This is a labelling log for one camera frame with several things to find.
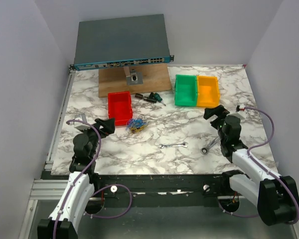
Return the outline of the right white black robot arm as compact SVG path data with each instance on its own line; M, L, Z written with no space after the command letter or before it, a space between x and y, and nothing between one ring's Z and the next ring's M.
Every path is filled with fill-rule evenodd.
M271 170L252 153L240 139L241 115L245 107L237 106L230 113L222 105L206 108L204 119L216 116L210 124L218 132L222 155L239 170L223 173L219 183L225 195L237 192L257 207L258 216L272 226L296 224L299 221L299 194L296 181L291 176L282 176Z

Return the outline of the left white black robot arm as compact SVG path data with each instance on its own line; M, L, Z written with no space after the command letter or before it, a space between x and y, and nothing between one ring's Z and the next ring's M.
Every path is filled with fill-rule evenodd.
M72 162L66 188L48 219L40 220L37 226L39 239L77 239L78 227L90 197L100 193L101 185L95 181L94 172L101 141L115 132L115 119L95 119L94 124L71 119L67 124L79 123L80 133L73 139Z

